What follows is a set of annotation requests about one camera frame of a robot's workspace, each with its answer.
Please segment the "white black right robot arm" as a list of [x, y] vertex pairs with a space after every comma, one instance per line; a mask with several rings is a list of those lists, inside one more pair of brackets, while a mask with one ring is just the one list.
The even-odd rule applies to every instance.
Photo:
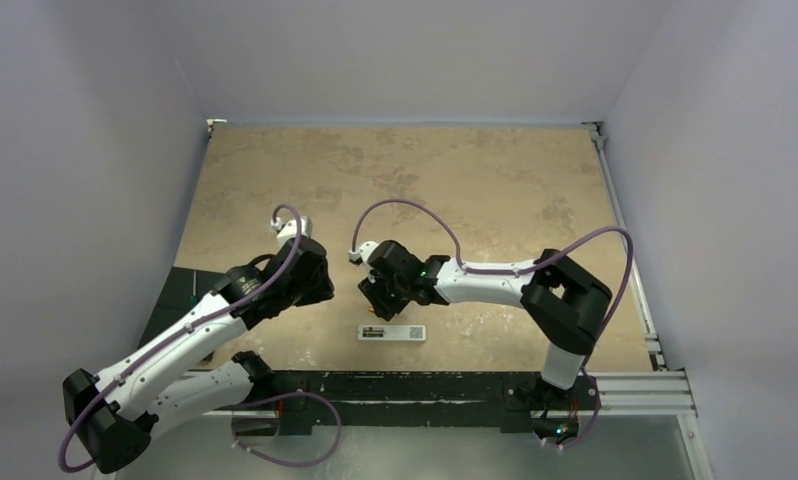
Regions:
[[551, 407], [574, 396], [576, 379], [595, 348], [612, 302], [612, 292], [603, 282], [555, 249], [544, 250], [536, 260], [461, 265], [448, 255], [421, 260], [400, 243], [385, 240], [364, 242], [348, 257], [366, 269], [358, 288], [374, 314], [385, 321], [411, 302], [523, 309], [549, 342], [536, 392]]

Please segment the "white remote control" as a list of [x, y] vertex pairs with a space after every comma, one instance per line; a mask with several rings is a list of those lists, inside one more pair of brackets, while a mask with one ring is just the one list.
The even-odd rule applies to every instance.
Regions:
[[[362, 339], [363, 332], [384, 332], [384, 338]], [[359, 325], [357, 329], [359, 341], [386, 342], [424, 342], [427, 331], [424, 325]]]

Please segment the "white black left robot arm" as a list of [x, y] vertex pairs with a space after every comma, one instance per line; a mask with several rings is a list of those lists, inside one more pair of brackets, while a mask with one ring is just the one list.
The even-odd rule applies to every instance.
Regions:
[[78, 369], [63, 380], [69, 430], [58, 450], [60, 470], [95, 467], [113, 473], [163, 434], [206, 412], [310, 397], [301, 387], [278, 381], [254, 352], [237, 353], [198, 376], [183, 376], [260, 322], [333, 298], [327, 253], [319, 242], [292, 234], [282, 236], [278, 246], [274, 254], [218, 275], [180, 319], [136, 352], [97, 373]]

